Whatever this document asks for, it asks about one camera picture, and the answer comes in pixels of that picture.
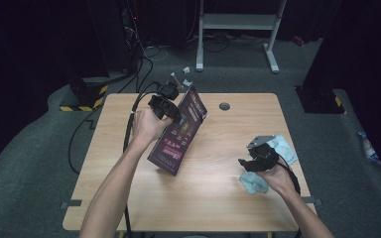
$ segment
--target human arm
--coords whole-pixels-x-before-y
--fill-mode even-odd
[[[139,159],[171,123],[171,118],[160,120],[149,108],[135,114],[133,139],[89,204],[79,237],[113,237],[122,219]]]
[[[282,158],[280,158],[279,163],[286,164]],[[304,237],[333,237],[329,229],[296,192],[290,175],[284,168],[275,166],[267,172],[257,172],[256,174],[264,179],[270,188],[281,195]]]

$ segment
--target table top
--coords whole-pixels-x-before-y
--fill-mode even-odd
[[[246,149],[256,136],[283,135],[294,148],[280,103],[272,93],[200,93],[208,111],[178,174],[173,177],[144,153],[128,199],[133,231],[293,231],[298,225],[272,189],[249,194],[239,181],[245,172],[237,159],[251,160]],[[126,125],[137,94],[107,96],[91,140],[63,227],[79,230],[99,186],[120,158]],[[182,99],[180,95],[175,103]],[[139,108],[148,107],[145,97]],[[223,111],[219,104],[227,102]],[[292,164],[302,196],[310,196],[299,161]],[[118,230],[126,230],[122,218]]]

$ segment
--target white metal stand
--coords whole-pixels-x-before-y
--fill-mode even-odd
[[[278,73],[277,62],[275,61],[272,48],[274,46],[277,32],[283,17],[287,0],[281,0],[278,13],[276,15],[253,15],[253,14],[204,14],[203,0],[200,0],[199,11],[199,31],[196,53],[196,71],[203,71],[203,30],[204,29],[239,29],[239,30],[269,30],[271,37],[268,44],[264,44],[264,49],[271,70]]]

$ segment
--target gray carpet floor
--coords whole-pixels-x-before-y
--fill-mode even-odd
[[[195,72],[195,47],[188,50],[146,50],[154,67],[147,80],[164,82],[174,72],[179,80],[192,81],[199,92],[272,92],[277,94],[305,172],[312,196],[320,199],[317,214],[336,237],[381,237],[381,165],[365,158],[357,132],[362,130],[348,95],[334,92],[345,114],[307,114],[295,86],[302,85],[320,41],[298,47],[277,41],[274,54],[280,67],[273,74],[261,44],[206,44],[204,71]],[[182,70],[190,67],[190,73]],[[149,71],[144,60],[140,78]],[[109,85],[116,93],[129,79]],[[61,112],[67,86],[49,97],[49,111],[21,131],[0,155],[0,237],[76,237],[63,229],[66,210],[77,175],[67,162],[69,140],[88,112]],[[134,92],[135,81],[123,92]],[[98,122],[99,111],[90,119]],[[73,165],[80,170],[93,130],[82,124],[71,147]],[[247,237],[240,233],[148,232],[145,237]],[[295,232],[275,237],[294,237]],[[251,237],[266,237],[253,233]]]

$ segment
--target left arm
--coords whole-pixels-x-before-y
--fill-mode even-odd
[[[139,159],[171,123],[170,118],[159,120],[149,108],[135,114],[134,138],[89,204],[79,237],[113,237],[122,219]]]

